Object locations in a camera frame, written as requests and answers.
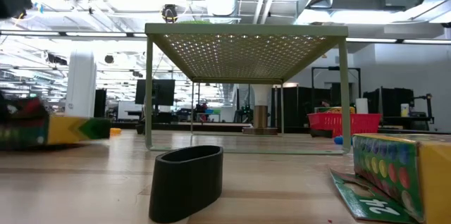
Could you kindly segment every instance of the red plastic crate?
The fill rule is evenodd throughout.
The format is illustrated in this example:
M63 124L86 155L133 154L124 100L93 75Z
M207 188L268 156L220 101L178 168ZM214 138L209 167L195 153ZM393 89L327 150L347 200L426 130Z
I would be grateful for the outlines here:
M331 130L332 137L342 135L341 113L313 113L308 116L311 129ZM380 119L380 114L351 114L351 135L377 133Z

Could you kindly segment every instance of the white cylinder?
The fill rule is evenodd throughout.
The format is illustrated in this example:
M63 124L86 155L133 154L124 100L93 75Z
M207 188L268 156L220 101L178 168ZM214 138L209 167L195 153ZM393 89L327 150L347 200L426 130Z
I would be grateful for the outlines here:
M67 116L94 116L97 65L91 49L79 47L70 53Z
M252 84L254 90L255 105L268 106L268 95L271 91L271 85Z
M357 114L368 114L368 99L357 98L355 100L355 106L357 108Z

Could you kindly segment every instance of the perforated metal shelf top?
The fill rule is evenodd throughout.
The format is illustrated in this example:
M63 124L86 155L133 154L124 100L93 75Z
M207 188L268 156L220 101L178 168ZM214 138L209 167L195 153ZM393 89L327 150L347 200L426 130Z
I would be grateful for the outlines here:
M347 27L147 23L146 34L194 82L278 84L347 37Z

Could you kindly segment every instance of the number 24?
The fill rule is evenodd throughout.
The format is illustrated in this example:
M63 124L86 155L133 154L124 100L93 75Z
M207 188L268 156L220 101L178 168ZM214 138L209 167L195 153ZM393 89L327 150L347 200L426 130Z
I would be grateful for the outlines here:
M399 215L399 213L397 211L393 210L390 207L384 206L385 204L388 204L387 202L379 201L377 199L373 199L373 200L360 199L360 202L363 202L369 206L372 206L369 208L369 210L372 211L373 213L381 214L381 211L383 211L386 213L394 214L396 216Z

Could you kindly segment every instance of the cardboard box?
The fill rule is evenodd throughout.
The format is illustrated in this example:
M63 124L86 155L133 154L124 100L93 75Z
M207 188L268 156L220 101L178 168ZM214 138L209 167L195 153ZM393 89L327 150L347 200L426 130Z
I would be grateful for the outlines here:
M451 219L451 136L354 135L354 171L418 222Z
M0 124L1 150L109 138L109 119L49 115L36 98L11 103L19 111Z
M411 224L416 221L402 205L365 178L330 170L333 182L354 218L379 222Z

